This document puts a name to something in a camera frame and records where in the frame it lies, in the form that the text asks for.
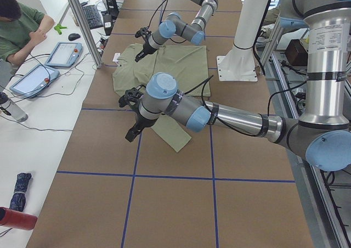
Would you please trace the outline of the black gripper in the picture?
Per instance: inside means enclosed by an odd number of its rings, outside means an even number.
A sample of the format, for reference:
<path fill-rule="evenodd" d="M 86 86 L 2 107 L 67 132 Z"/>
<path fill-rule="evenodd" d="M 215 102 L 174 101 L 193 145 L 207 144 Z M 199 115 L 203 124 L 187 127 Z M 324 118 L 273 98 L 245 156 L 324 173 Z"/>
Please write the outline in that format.
<path fill-rule="evenodd" d="M 135 116 L 135 125 L 130 128 L 125 136 L 125 138 L 129 141 L 132 142 L 136 139 L 138 135 L 141 134 L 144 128 L 151 127 L 155 124 L 156 119 L 147 119 L 144 116 L 140 114 L 136 114 Z"/>
<path fill-rule="evenodd" d="M 152 47 L 149 40 L 146 40 L 143 44 L 143 49 L 135 56 L 135 62 L 139 62 L 143 57 L 149 54 L 154 54 L 156 49 Z"/>

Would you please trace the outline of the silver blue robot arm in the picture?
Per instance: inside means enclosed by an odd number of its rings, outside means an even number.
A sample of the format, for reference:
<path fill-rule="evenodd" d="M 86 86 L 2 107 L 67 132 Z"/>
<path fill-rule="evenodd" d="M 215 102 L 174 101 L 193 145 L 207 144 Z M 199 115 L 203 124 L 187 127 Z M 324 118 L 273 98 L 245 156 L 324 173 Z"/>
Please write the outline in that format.
<path fill-rule="evenodd" d="M 159 72 L 145 91 L 127 90 L 120 106 L 136 114 L 126 138 L 133 141 L 161 114 L 198 132 L 220 125 L 248 136 L 279 144 L 323 171 L 338 171 L 350 164 L 350 132 L 343 116 L 346 44 L 350 0 L 286 0 L 289 14 L 301 14 L 310 28 L 307 94 L 304 113 L 297 119 L 259 114 L 200 101 L 178 89 L 174 77 Z"/>
<path fill-rule="evenodd" d="M 136 55 L 139 62 L 145 56 L 154 54 L 168 39 L 177 35 L 192 44 L 199 45 L 205 38 L 205 27 L 210 17 L 217 11 L 218 0 L 190 0 L 201 6 L 192 23 L 183 21 L 177 12 L 171 12 L 162 21 L 155 32 L 142 27 L 135 33 L 135 37 L 144 39 L 143 49 Z"/>

